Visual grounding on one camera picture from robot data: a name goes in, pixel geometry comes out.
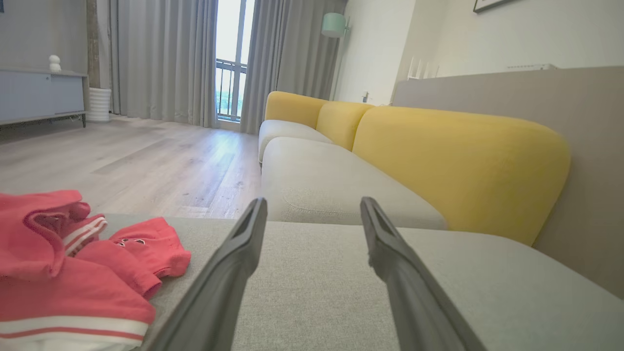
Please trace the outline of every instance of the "red hoodie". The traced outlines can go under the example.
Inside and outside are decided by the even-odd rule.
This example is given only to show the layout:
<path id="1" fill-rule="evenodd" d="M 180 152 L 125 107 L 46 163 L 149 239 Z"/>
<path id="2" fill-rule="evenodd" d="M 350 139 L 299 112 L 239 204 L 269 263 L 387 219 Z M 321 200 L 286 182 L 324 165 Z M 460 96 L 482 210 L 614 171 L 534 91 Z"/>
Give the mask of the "red hoodie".
<path id="1" fill-rule="evenodd" d="M 140 346 L 158 278 L 184 274 L 190 253 L 164 219 L 98 241 L 104 216 L 87 218 L 80 200 L 70 190 L 0 194 L 0 349 Z"/>

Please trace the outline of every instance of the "white stripe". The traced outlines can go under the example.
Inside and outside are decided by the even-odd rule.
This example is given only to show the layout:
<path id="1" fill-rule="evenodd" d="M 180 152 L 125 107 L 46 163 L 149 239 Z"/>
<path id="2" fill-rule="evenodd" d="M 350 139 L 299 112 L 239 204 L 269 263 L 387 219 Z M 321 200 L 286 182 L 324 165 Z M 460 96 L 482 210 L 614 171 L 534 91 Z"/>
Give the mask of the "white stripe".
<path id="1" fill-rule="evenodd" d="M 66 332 L 42 333 L 42 334 L 28 335 L 27 337 L 19 337 L 19 338 L 11 338 L 11 339 L 0 338 L 0 340 L 3 340 L 5 342 L 9 343 L 9 345 L 11 345 L 11 344 L 19 344 L 20 345 L 19 350 L 24 350 L 24 347 L 23 347 L 24 343 L 27 343 L 27 342 L 37 342 L 39 340 L 46 340 L 46 339 L 57 339 L 57 340 L 58 339 L 66 339 L 66 340 L 80 340 L 80 341 L 86 341 L 86 342 L 102 342 L 102 343 L 131 345 L 132 347 L 129 348 L 128 350 L 130 350 L 130 349 L 132 349 L 134 347 L 141 346 L 141 344 L 142 344 L 141 340 L 128 339 L 128 338 L 124 338 L 124 337 L 113 337 L 113 336 L 108 336 L 108 335 L 66 333 Z M 65 349 L 65 350 L 71 351 L 71 350 L 76 350 L 76 349 L 71 348 L 71 349 Z"/>
<path id="2" fill-rule="evenodd" d="M 88 228 L 93 228 L 95 227 L 100 221 L 102 220 L 106 220 L 106 218 L 104 217 L 98 217 L 97 219 L 91 221 L 91 223 L 80 227 L 76 230 L 74 230 L 71 234 L 69 234 L 68 236 L 63 238 L 63 245 L 67 245 L 69 244 L 72 240 L 74 240 L 78 235 L 80 235 L 81 233 L 84 233 L 84 231 Z"/>
<path id="3" fill-rule="evenodd" d="M 104 228 L 106 228 L 106 226 L 108 225 L 108 222 L 106 222 L 106 219 L 104 217 L 100 217 L 96 220 L 94 220 L 93 222 L 85 225 L 84 227 L 80 228 L 79 230 L 74 231 L 73 233 L 69 234 L 65 239 L 63 239 L 63 244 L 67 245 L 69 242 L 71 242 L 72 240 L 74 240 L 76 237 L 80 236 L 81 233 L 84 233 L 85 230 L 88 230 L 88 232 L 86 232 L 79 240 L 76 240 L 76 242 L 74 242 L 70 247 L 68 247 L 65 250 L 65 254 L 69 255 L 72 253 L 72 251 L 78 247 L 78 245 L 80 245 L 83 241 L 85 241 L 86 239 L 88 239 L 89 237 L 91 237 L 92 235 L 94 235 L 97 232 L 101 232 L 102 230 L 104 230 Z"/>
<path id="4" fill-rule="evenodd" d="M 136 320 L 107 318 L 107 317 L 78 317 L 70 315 L 55 315 L 52 317 L 28 318 L 0 322 L 0 334 L 13 334 L 28 330 L 65 327 L 96 330 L 109 330 L 135 335 L 145 335 L 147 323 Z"/>

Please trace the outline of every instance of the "white planter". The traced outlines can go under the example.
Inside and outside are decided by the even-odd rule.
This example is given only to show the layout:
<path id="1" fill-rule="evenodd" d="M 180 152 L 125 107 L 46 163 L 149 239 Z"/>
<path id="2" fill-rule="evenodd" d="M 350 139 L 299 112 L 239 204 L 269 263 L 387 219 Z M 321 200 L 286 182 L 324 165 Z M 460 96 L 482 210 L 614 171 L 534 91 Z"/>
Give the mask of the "white planter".
<path id="1" fill-rule="evenodd" d="M 89 122 L 110 122 L 110 89 L 89 88 L 90 109 L 87 111 Z"/>

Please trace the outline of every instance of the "gray fabric upholstery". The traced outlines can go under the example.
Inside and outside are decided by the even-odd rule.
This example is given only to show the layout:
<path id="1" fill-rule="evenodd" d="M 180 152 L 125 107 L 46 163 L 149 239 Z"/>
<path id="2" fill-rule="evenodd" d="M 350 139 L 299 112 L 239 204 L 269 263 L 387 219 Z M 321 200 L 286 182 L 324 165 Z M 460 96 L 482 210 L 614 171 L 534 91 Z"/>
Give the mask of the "gray fabric upholstery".
<path id="1" fill-rule="evenodd" d="M 300 139 L 328 142 L 332 144 L 329 138 L 322 135 L 316 129 L 310 128 L 301 123 L 269 119 L 262 122 L 262 125 L 260 126 L 260 135 L 258 136 L 258 161 L 260 161 L 260 163 L 262 163 L 262 157 L 265 153 L 266 145 L 277 137 L 295 137 Z"/>
<path id="2" fill-rule="evenodd" d="M 422 197 L 334 144 L 273 139 L 265 149 L 261 181 L 269 220 L 361 224 L 360 199 L 372 196 L 397 226 L 446 228 L 443 216 Z"/>
<path id="3" fill-rule="evenodd" d="M 148 219 L 107 215 L 106 238 Z M 147 349 L 232 220 L 167 219 L 192 252 L 151 300 Z M 488 350 L 621 350 L 624 302 L 536 250 L 502 237 L 399 229 Z M 245 290 L 233 350 L 397 350 L 385 285 L 355 225 L 269 222 Z"/>

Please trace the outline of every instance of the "yellow backrest cushion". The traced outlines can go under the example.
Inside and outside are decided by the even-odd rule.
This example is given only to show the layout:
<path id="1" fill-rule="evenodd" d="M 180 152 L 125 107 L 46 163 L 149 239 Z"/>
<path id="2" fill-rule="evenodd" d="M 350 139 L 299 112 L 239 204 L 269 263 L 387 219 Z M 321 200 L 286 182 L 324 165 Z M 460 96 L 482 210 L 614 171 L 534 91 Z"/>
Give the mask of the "yellow backrest cushion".
<path id="1" fill-rule="evenodd" d="M 316 128 L 318 113 L 326 103 L 327 100 L 273 91 L 266 98 L 265 119 L 279 119 Z"/>
<path id="2" fill-rule="evenodd" d="M 567 143 L 539 124 L 406 107 L 365 113 L 353 152 L 433 205 L 450 230 L 527 245 L 570 167 Z"/>
<path id="3" fill-rule="evenodd" d="M 357 102 L 327 102 L 318 114 L 316 130 L 329 138 L 334 144 L 347 150 L 353 148 L 353 139 L 362 115 L 373 105 Z"/>

